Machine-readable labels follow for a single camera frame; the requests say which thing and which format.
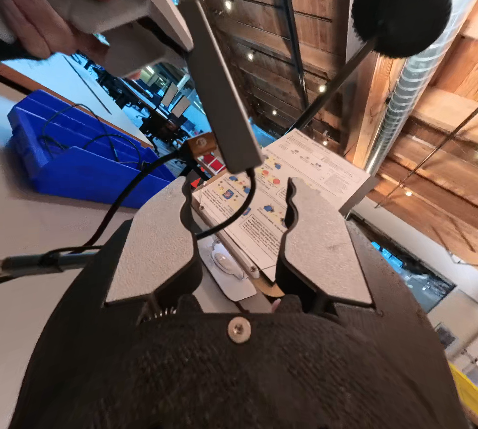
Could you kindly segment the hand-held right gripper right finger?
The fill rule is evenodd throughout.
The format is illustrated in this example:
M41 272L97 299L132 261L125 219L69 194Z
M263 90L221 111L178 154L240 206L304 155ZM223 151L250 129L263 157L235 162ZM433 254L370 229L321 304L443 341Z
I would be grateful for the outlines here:
M302 306L317 301L372 306L373 298L346 221L319 190L290 177L286 230L276 262L276 283Z

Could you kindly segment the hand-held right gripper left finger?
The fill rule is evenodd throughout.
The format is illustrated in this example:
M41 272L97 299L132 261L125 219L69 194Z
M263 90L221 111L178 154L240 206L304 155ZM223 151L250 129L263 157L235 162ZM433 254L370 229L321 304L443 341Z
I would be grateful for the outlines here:
M203 270L191 230L191 188L178 177L135 214L106 303L133 299L177 304L200 285Z

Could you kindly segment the dark grey hub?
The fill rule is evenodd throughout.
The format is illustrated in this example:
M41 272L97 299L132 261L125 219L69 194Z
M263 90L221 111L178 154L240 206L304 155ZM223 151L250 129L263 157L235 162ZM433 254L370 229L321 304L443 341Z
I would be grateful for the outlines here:
M183 1L178 10L193 41L186 64L226 168L235 174L255 169L263 155L206 14L198 0Z

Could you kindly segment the grey desk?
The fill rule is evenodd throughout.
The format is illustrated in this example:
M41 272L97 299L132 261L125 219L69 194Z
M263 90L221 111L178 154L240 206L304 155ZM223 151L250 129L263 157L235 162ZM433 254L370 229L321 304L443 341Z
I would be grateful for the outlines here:
M24 95L1 84L1 259L74 247L89 240L106 205L38 194L28 186L9 147L7 114ZM21 277L1 283L0 423L7 428L26 367L43 327L79 270Z

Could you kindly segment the person's left hand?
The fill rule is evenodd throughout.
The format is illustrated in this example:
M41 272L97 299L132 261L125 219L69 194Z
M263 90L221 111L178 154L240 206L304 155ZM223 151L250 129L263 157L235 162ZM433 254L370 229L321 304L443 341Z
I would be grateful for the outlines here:
M109 49L94 35L83 33L65 21L47 0L3 0L1 11L20 44L36 58L80 51L94 62L102 63Z

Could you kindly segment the row of background office desks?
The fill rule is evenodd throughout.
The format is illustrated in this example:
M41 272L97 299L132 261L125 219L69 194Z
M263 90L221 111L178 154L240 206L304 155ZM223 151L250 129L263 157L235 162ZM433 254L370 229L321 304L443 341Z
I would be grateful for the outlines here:
M193 89L179 87L178 77L186 76L181 70L155 64L141 69L138 79L118 78L83 53L73 58L148 140L173 145L210 131Z

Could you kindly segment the printed instruction sheet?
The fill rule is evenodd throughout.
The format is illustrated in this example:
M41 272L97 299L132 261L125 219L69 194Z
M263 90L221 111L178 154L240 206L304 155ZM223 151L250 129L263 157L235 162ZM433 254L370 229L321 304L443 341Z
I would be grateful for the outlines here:
M255 169L256 191L241 216L223 230L248 258L246 267L263 271L275 281L280 241L286 231L286 192L297 177L339 209L367 180L367 174L298 130L262 149L263 162ZM194 203L215 227L238 211L250 195L245 172L222 172L193 193Z

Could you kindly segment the black framed interior window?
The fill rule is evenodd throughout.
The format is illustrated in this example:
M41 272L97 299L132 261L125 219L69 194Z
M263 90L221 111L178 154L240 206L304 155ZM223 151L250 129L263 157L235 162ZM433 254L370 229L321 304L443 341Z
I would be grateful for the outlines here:
M348 220L361 229L372 246L398 273L426 313L438 306L456 288L454 283L441 277L424 261L357 213L350 212Z

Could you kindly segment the white plastic package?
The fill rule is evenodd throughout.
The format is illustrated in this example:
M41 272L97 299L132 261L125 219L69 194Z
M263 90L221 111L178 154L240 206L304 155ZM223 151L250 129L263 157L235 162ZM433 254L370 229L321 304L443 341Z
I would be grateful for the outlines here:
M198 250L210 275L230 301L239 302L256 295L246 268L219 239L210 236L200 240Z

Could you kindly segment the blue plastic bin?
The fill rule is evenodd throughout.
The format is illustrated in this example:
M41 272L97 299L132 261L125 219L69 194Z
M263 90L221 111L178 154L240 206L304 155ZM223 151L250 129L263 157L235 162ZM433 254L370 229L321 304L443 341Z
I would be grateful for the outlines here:
M38 90L8 113L10 144L38 193L111 205L158 156L80 106Z

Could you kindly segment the black ceiling light track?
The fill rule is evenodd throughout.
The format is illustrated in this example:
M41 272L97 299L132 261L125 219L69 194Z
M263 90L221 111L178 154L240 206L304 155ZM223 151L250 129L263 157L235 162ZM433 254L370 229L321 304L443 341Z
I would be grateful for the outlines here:
M285 22L288 29L290 46L291 46L291 57L292 62L296 69L297 79L298 79L298 94L301 100L302 110L308 108L308 92L304 79L304 68L302 64L302 56L300 50L300 44L297 34L295 12L292 4L292 0L281 0L281 8L284 13Z

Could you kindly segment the black metal rod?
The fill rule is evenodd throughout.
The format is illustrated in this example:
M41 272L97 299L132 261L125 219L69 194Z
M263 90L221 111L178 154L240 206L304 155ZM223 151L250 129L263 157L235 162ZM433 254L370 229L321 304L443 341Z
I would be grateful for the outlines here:
M82 269L101 248L102 246L63 247L42 254L4 258L1 261L0 282Z

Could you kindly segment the yellow object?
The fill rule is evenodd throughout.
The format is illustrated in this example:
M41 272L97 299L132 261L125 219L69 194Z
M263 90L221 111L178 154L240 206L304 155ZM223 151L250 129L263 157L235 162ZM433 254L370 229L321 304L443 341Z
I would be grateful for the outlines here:
M448 364L457 388L460 402L463 406L463 410L467 418L477 426L478 387L465 374L459 371L454 364L451 362Z

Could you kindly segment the black fuzzy microphone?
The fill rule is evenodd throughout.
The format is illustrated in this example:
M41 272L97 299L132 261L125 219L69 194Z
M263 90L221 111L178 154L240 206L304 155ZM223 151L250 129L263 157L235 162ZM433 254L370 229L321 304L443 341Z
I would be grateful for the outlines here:
M353 0L350 17L362 47L287 133L308 125L370 53L402 59L426 50L445 30L451 8L452 0Z

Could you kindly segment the silver ventilation duct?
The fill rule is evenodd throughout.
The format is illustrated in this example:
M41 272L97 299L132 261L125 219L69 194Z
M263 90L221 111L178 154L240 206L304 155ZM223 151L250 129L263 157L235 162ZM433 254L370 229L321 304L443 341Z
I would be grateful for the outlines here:
M377 173L475 1L452 0L451 16L440 37L426 50L406 60L367 157L364 169L370 175Z

